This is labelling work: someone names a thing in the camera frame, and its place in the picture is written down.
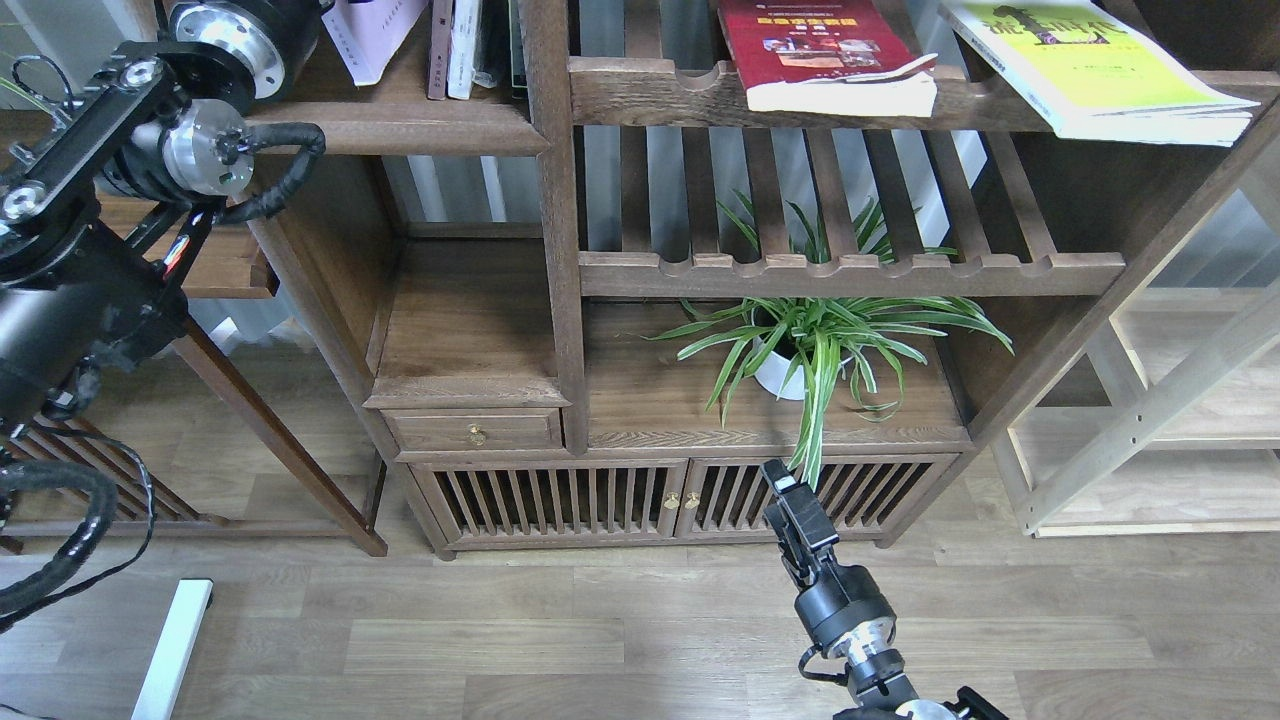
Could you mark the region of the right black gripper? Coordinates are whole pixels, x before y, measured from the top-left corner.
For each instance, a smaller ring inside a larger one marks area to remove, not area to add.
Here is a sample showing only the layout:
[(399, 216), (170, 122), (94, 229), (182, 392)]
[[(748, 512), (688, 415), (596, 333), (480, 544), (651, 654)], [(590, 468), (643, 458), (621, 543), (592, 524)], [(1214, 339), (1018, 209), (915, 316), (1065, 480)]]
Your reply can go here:
[(887, 651), (896, 615), (864, 566), (838, 562), (838, 533), (812, 489), (796, 488), (777, 457), (762, 464), (762, 475), (774, 496), (765, 520), (797, 588), (794, 607), (812, 643), (827, 659), (867, 661)]

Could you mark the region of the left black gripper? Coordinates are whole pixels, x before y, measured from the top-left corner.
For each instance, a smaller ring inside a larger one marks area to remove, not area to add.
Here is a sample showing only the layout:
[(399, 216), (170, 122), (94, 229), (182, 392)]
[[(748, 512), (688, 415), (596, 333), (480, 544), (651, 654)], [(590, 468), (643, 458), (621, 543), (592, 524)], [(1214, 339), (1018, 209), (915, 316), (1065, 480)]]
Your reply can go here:
[(178, 1), (166, 29), (219, 46), (248, 67), (255, 99), (279, 101), (310, 59), (333, 1)]

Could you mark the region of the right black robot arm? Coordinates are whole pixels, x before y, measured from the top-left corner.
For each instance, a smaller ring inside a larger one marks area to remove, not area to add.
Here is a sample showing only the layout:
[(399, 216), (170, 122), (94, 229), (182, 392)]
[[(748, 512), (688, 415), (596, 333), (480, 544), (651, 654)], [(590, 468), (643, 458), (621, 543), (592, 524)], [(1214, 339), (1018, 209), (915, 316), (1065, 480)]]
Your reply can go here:
[(796, 480), (783, 461), (762, 468), (774, 495), (765, 520), (797, 587), (795, 611), (812, 639), (797, 662), (810, 680), (847, 688), (854, 706), (838, 719), (1002, 719), (1005, 715), (968, 685), (954, 702), (922, 698), (902, 655), (892, 647), (896, 614), (870, 573), (842, 565), (838, 534), (814, 491)]

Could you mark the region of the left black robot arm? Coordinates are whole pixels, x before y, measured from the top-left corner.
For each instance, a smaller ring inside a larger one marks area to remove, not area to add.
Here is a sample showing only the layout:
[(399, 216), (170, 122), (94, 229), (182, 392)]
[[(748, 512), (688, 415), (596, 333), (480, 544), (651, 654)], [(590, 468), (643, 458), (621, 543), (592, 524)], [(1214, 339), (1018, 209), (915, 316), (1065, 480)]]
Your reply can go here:
[(314, 123), (250, 126), (311, 56), (329, 1), (157, 3), (51, 133), (3, 173), (3, 438), (68, 420), (101, 366), (186, 334), (182, 284), (215, 225), (282, 211), (326, 150)]

